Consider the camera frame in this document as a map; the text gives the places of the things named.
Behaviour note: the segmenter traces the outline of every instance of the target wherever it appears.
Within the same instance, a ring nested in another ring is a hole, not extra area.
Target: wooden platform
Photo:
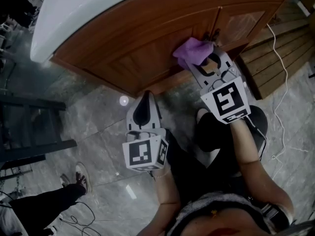
[[[315,52],[309,22],[297,5],[285,3],[269,25],[277,38],[275,48],[290,77]],[[273,44],[273,35],[266,27],[236,59],[256,99],[266,98],[285,82],[285,71]]]

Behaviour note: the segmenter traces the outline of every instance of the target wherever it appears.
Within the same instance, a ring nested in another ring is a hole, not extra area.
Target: person
[[[265,114],[251,112],[265,136]],[[169,134],[168,163],[152,172],[160,205],[138,236],[266,236],[288,228],[293,204],[259,160],[264,137],[244,119],[226,125],[206,109],[196,119],[196,144],[220,151],[206,168]]]
[[[9,16],[19,25],[28,28],[32,24],[36,13],[37,7],[33,6],[28,0],[0,0],[1,21]]]
[[[62,188],[37,196],[15,199],[9,202],[12,209],[0,207],[0,231],[5,236],[48,236],[45,229],[61,212],[91,192],[89,174],[82,163],[75,167],[76,183],[70,184],[66,175],[61,176]]]

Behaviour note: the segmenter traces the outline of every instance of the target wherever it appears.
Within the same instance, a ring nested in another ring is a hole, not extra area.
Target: wooden cabinet
[[[190,77],[172,57],[207,33],[235,58],[284,0],[125,0],[71,36],[52,61],[136,96]]]

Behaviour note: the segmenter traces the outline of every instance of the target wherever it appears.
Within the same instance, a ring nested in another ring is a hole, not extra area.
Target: white cable
[[[277,107],[275,108],[275,110],[274,110],[274,113],[275,113],[275,115],[276,115],[278,121],[280,122],[282,129],[283,129],[283,133],[282,133],[282,146],[283,146],[283,150],[282,150],[278,155],[273,155],[273,156],[271,157],[271,159],[273,159],[273,160],[276,159],[279,163],[281,163],[281,167],[277,170],[277,172],[275,173],[275,175],[272,177],[272,179],[274,179],[275,176],[278,174],[278,172],[279,172],[279,171],[282,169],[282,167],[284,166],[283,162],[280,161],[278,157],[281,156],[282,154],[284,154],[284,153],[285,153],[285,149],[286,149],[286,148],[285,148],[285,142],[284,142],[285,128],[284,128],[284,126],[283,126],[283,124],[282,124],[282,121],[281,121],[280,117],[277,115],[276,111],[277,111],[278,107],[281,105],[281,103],[282,103],[282,101],[283,101],[285,95],[286,95],[287,92],[288,92],[288,88],[287,88],[288,73],[287,73],[287,70],[286,70],[286,68],[285,68],[285,66],[284,66],[284,63],[283,63],[283,61],[282,61],[282,58],[280,57],[280,55],[279,55],[279,54],[277,53],[277,51],[276,51],[276,47],[275,47],[275,45],[276,45],[276,35],[275,35],[275,33],[272,31],[272,29],[270,28],[269,24],[267,24],[267,26],[268,26],[269,30],[271,31],[272,35],[274,36],[274,45],[273,45],[274,52],[276,53],[276,55],[277,55],[278,58],[280,59],[281,64],[282,64],[282,67],[283,67],[283,69],[284,69],[284,71],[285,71],[285,87],[286,87],[286,90],[285,90],[284,95],[282,96],[282,98],[281,98],[281,100],[280,100],[278,106],[277,106]],[[290,148],[296,149],[296,150],[299,150],[299,151],[308,152],[307,150],[303,150],[303,149],[299,149],[299,148],[294,148],[294,147],[290,147]]]

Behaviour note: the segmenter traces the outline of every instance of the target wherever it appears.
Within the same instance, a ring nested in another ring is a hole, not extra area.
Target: cabinet handle
[[[213,36],[211,38],[211,41],[216,42],[218,36],[220,35],[220,31],[221,31],[221,29],[216,29],[215,30],[215,33],[213,34]]]

